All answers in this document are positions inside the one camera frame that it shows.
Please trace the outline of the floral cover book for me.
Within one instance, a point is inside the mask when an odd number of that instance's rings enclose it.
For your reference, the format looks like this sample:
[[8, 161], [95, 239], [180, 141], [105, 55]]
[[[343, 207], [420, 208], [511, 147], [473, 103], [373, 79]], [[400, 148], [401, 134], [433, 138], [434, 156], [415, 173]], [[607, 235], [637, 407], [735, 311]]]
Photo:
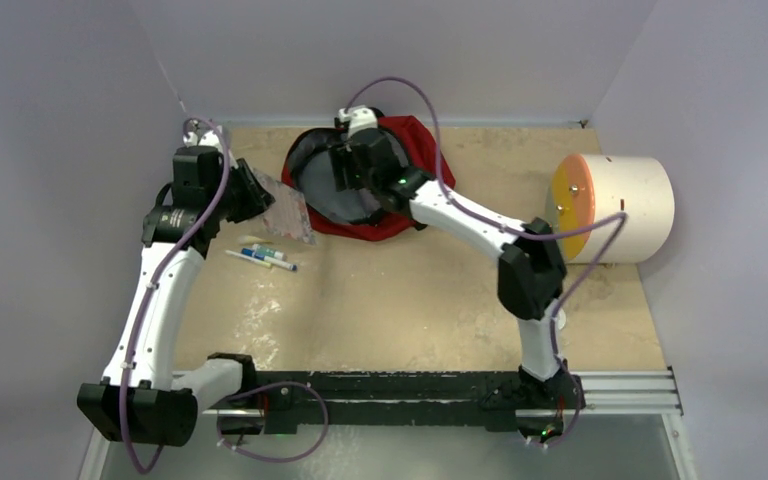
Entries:
[[273, 236], [315, 245], [315, 233], [304, 195], [257, 169], [253, 170], [253, 174], [274, 198], [274, 202], [261, 215], [265, 231]]

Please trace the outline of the red backpack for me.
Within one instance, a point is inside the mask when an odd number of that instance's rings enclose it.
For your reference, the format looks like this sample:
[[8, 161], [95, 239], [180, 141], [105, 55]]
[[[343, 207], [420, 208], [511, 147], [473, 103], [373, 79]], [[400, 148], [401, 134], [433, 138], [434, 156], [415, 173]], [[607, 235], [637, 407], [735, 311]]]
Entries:
[[407, 195], [436, 178], [432, 133], [412, 115], [372, 107], [338, 111], [332, 127], [296, 138], [281, 172], [305, 198], [312, 228], [377, 242], [423, 226], [409, 216]]

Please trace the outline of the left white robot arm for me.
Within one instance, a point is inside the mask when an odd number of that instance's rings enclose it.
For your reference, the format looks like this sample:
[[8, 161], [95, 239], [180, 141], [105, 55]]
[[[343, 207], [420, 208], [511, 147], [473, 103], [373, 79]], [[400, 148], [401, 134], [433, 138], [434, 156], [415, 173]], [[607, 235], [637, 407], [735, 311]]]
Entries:
[[138, 290], [118, 346], [101, 380], [77, 395], [79, 410], [112, 442], [180, 447], [203, 411], [221, 400], [244, 409], [258, 395], [248, 355], [214, 353], [181, 376], [173, 367], [192, 286], [221, 224], [252, 219], [274, 198], [243, 158], [215, 147], [181, 147], [172, 167], [143, 219]]

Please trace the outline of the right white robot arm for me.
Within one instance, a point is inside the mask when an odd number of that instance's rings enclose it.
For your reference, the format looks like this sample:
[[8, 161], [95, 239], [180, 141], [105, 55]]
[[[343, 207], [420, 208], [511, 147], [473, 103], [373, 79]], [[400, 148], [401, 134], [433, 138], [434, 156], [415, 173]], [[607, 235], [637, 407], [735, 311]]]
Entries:
[[447, 188], [440, 176], [401, 164], [378, 127], [347, 133], [334, 165], [340, 189], [365, 189], [387, 212], [438, 228], [495, 261], [496, 295], [517, 321], [521, 392], [536, 407], [583, 406], [579, 380], [560, 353], [558, 319], [567, 268], [552, 228], [499, 215]]

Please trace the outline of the thin yellow-green pen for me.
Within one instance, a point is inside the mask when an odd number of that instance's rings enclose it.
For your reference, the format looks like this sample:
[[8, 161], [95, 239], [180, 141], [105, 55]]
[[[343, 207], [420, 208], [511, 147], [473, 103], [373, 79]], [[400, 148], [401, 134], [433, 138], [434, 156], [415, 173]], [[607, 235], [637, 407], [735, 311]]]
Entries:
[[231, 257], [234, 257], [236, 259], [244, 260], [246, 262], [258, 265], [258, 266], [263, 267], [263, 268], [267, 268], [267, 269], [272, 268], [272, 264], [270, 264], [270, 263], [268, 263], [268, 262], [266, 262], [264, 260], [260, 260], [260, 259], [254, 258], [252, 256], [245, 255], [245, 254], [243, 254], [241, 252], [236, 252], [236, 251], [232, 251], [232, 250], [225, 250], [224, 253], [229, 255], [229, 256], [231, 256]]

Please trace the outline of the white cylinder with coloured disc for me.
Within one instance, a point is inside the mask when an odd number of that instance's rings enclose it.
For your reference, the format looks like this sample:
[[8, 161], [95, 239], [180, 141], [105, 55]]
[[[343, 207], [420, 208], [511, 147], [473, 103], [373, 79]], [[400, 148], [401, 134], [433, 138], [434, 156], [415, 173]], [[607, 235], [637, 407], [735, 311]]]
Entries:
[[571, 154], [561, 161], [546, 200], [554, 231], [568, 232], [617, 212], [625, 213], [627, 220], [601, 263], [641, 263], [663, 246], [673, 226], [675, 198], [658, 160]]

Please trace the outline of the light blue pencil case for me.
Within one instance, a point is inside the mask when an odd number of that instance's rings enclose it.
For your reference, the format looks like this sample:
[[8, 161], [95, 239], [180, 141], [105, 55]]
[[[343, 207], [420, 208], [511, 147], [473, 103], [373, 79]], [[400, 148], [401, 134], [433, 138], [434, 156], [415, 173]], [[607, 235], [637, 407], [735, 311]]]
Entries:
[[555, 316], [556, 328], [561, 331], [567, 324], [567, 315], [563, 308], [559, 309]]

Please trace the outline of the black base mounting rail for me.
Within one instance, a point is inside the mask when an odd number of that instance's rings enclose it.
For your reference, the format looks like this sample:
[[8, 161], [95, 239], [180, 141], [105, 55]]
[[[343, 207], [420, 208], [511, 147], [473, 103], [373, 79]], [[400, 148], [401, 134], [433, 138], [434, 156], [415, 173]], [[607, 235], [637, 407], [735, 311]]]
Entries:
[[302, 425], [482, 427], [489, 432], [557, 436], [564, 417], [585, 405], [553, 401], [516, 371], [261, 371], [220, 409], [265, 415], [268, 434]]

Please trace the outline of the aluminium frame rails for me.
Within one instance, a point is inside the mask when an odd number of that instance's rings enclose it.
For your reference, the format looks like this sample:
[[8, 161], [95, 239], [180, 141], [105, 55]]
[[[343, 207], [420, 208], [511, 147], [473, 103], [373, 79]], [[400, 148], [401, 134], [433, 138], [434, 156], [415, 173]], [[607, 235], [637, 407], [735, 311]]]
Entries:
[[668, 430], [682, 411], [669, 371], [573, 373], [558, 323], [569, 297], [561, 237], [542, 219], [522, 222], [458, 196], [443, 159], [402, 164], [391, 130], [366, 108], [335, 121], [338, 189], [367, 188], [384, 209], [466, 241], [497, 267], [497, 297], [517, 321], [522, 358], [511, 371], [266, 371], [245, 354], [215, 353], [193, 371], [173, 370], [191, 287], [223, 221], [267, 210], [271, 197], [215, 125], [184, 125], [173, 178], [143, 223], [140, 287], [123, 335], [99, 381], [77, 405], [95, 430], [128, 452], [185, 445], [199, 417], [250, 409], [266, 435], [301, 425], [481, 427], [515, 432], [528, 445], [559, 445], [584, 415], [658, 415]]

